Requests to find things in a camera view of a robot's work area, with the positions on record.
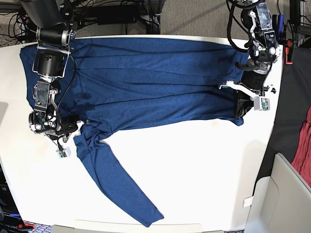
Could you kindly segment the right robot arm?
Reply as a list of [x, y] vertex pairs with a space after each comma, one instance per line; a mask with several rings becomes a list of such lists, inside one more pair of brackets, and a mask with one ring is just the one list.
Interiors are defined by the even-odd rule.
[[74, 40], [77, 24], [71, 2], [58, 5], [54, 0], [23, 0], [21, 5], [37, 26], [37, 52], [32, 71], [40, 76], [33, 88], [34, 111], [30, 114], [30, 128], [43, 133], [53, 141], [67, 142], [78, 130], [77, 122], [62, 120], [60, 103], [55, 99], [64, 96], [59, 79], [64, 78], [71, 55], [70, 43]]

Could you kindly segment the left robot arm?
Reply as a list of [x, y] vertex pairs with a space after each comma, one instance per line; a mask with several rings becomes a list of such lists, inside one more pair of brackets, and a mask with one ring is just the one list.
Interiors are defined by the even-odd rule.
[[[236, 51], [247, 53], [250, 57], [245, 64], [235, 63], [243, 72], [240, 81], [226, 81], [219, 87], [236, 91], [235, 118], [243, 117], [251, 109], [268, 111], [271, 108], [270, 99], [265, 94], [276, 93], [276, 90], [265, 85], [265, 81], [281, 56], [281, 50], [267, 3], [263, 0], [228, 0], [226, 4], [229, 10], [227, 39]], [[243, 48], [238, 47], [231, 37], [233, 22], [248, 35]]]

